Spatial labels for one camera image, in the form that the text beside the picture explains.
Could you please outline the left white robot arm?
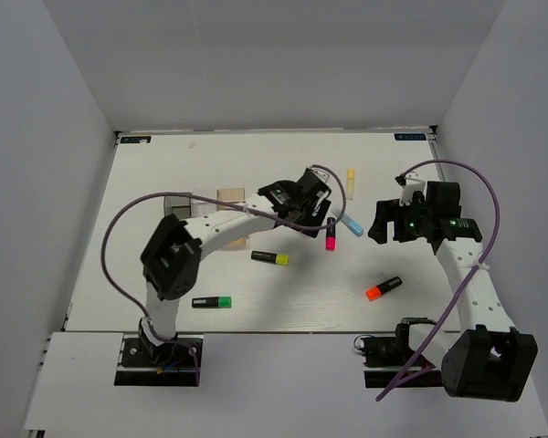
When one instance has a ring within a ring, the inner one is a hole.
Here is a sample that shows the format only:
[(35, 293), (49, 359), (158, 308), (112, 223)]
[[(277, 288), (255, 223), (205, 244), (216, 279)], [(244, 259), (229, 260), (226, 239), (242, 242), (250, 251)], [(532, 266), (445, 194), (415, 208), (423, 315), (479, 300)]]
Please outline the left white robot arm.
[(316, 171), (307, 169), (296, 182), (271, 183), (209, 215), (162, 219), (141, 254), (147, 298), (139, 335), (146, 339), (146, 357), (156, 364), (173, 357), (179, 300), (193, 289), (206, 257), (239, 238), (281, 225), (316, 234), (324, 217), (314, 214), (326, 212), (330, 202), (325, 197), (331, 192)]

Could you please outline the green black highlighter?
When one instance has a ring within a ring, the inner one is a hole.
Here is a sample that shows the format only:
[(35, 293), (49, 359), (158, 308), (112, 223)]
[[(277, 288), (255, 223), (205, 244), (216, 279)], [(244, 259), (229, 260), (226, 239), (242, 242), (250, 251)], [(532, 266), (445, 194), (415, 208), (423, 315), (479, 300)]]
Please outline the green black highlighter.
[(195, 297), (192, 308), (231, 308), (231, 297)]

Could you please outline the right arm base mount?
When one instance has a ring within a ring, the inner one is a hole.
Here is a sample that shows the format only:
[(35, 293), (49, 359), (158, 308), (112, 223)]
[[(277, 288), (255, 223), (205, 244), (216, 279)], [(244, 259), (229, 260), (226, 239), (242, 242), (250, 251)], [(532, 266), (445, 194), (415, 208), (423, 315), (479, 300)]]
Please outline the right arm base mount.
[[(353, 348), (364, 358), (364, 384), (366, 389), (383, 389), (398, 370), (406, 364), (414, 351), (409, 348), (409, 331), (413, 326), (427, 329), (436, 325), (430, 318), (402, 318), (390, 336), (363, 334), (353, 340)], [(427, 369), (432, 364), (423, 356), (417, 359), (404, 378)], [(442, 388), (441, 374), (436, 368), (403, 383), (399, 388)]]

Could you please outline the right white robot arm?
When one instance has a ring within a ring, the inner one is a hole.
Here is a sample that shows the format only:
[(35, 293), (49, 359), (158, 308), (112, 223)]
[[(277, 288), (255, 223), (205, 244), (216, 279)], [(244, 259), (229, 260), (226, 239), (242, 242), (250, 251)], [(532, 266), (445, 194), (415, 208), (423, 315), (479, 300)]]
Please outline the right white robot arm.
[(451, 397), (516, 402), (538, 353), (531, 334), (507, 315), (485, 264), (475, 220), (461, 215), (456, 182), (426, 182), (416, 173), (397, 177), (399, 198), (376, 205), (370, 238), (382, 245), (424, 238), (443, 268), (458, 313), (459, 334), (434, 333), (431, 318), (403, 318), (395, 338), (374, 345), (379, 361), (396, 356), (406, 366), (431, 365)]

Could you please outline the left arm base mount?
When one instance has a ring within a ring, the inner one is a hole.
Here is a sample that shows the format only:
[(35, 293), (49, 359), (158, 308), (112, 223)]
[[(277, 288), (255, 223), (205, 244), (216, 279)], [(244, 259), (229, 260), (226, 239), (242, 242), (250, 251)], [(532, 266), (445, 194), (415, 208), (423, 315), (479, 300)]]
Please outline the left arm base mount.
[(154, 357), (138, 337), (122, 341), (114, 385), (116, 387), (198, 387), (203, 353), (202, 337), (185, 337), (195, 351), (196, 361), (187, 348), (168, 345)]

